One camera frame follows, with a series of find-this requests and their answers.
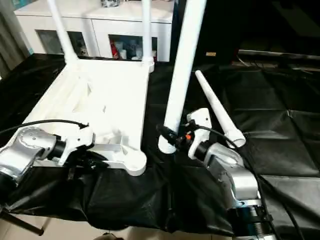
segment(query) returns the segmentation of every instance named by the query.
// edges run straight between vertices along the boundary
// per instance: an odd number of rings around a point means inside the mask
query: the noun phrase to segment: table leg
[[[15,217],[15,216],[12,216],[11,214],[5,212],[5,211],[2,211],[0,213],[0,219],[3,219],[13,225],[16,225],[20,228],[23,228],[23,229],[26,229],[34,234],[37,234],[38,236],[42,236],[44,234],[44,228],[37,228],[25,221],[22,221],[21,219]]]

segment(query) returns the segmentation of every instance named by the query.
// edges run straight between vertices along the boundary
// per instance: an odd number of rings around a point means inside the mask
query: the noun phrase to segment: table
[[[0,81],[0,129],[22,122],[63,67],[62,56],[34,54]],[[281,192],[306,239],[319,237],[319,75],[235,66],[197,69],[247,134],[246,153],[258,172]],[[164,121],[172,73],[169,63],[157,63],[150,75],[141,148],[148,163],[143,175],[77,168],[74,179],[68,180],[66,168],[34,167],[10,196],[6,209],[87,221],[106,230],[137,226],[231,236],[224,198],[207,170],[183,153],[164,155],[158,150],[156,124]],[[210,108],[193,74],[183,114],[202,107]],[[210,114],[213,127],[221,131]],[[0,136],[0,144],[11,134]],[[263,191],[274,224],[291,239],[295,231],[278,196],[266,186]]]

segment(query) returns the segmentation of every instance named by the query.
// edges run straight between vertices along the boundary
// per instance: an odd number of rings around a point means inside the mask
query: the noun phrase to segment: white cabinet
[[[92,23],[102,57],[113,57],[111,42],[123,42],[128,59],[134,57],[134,53],[130,53],[133,47],[142,46],[142,22],[93,19]],[[152,50],[156,52],[157,61],[168,62],[170,58],[171,24],[151,23],[151,36]]]
[[[35,53],[62,54],[62,48],[51,16],[18,15],[19,23]],[[86,18],[62,18],[75,52],[80,56],[99,56],[92,21]]]
[[[140,1],[102,8],[100,0],[56,0],[71,43],[78,55],[112,58],[111,44],[121,43],[127,59],[140,55],[143,24]],[[152,50],[156,59],[170,58],[174,1],[151,2]],[[47,0],[38,0],[15,11],[35,53],[62,54]]]

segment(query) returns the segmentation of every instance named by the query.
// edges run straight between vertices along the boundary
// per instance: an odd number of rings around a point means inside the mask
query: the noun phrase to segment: glass cabinet door
[[[55,30],[35,30],[47,54],[64,54]],[[82,32],[68,31],[71,44],[78,56],[89,56]]]
[[[109,42],[112,57],[121,60],[142,60],[143,39],[142,36],[109,34]],[[152,54],[154,61],[157,60],[157,37],[152,38]]]

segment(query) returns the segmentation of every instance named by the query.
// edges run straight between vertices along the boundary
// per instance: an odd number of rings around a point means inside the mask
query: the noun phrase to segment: curtain
[[[0,0],[0,76],[5,77],[28,55],[11,0]]]

